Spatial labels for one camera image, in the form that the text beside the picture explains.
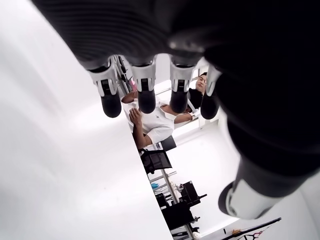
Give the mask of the left robot hand black silver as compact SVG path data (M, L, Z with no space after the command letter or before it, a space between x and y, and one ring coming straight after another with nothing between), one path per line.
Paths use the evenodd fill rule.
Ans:
M320 170L320 3L317 0L36 0L34 5L84 69L95 75L122 55L140 71L152 109L152 58L171 56L174 106L188 89L182 71L204 57L201 114L221 107L240 154L220 210L263 216Z

